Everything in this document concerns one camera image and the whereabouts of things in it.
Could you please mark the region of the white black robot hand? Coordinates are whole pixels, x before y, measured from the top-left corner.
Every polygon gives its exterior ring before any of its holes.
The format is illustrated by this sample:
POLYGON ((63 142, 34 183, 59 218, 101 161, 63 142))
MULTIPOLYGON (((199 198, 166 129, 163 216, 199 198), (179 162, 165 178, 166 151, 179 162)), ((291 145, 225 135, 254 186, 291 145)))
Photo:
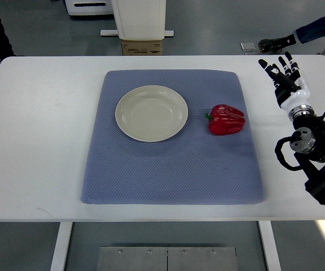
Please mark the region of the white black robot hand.
POLYGON ((278 106, 291 115, 297 108, 312 110, 309 102, 310 89, 297 62, 289 52, 285 52, 284 57, 280 56, 278 61, 282 66, 282 70, 275 63, 269 64, 264 59, 258 61, 262 69, 273 81, 278 106))

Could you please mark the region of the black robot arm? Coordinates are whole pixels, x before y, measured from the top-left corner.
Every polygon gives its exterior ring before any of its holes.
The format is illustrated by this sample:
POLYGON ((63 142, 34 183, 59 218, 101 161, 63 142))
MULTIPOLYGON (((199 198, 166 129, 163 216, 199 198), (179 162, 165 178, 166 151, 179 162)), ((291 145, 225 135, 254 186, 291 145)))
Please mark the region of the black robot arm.
POLYGON ((303 171, 308 178, 305 190, 325 206, 325 112, 317 116, 311 108, 303 106, 293 113, 295 131, 277 142, 276 157, 286 169, 303 171), (294 151, 297 166, 289 165, 284 158, 282 147, 287 142, 294 151))

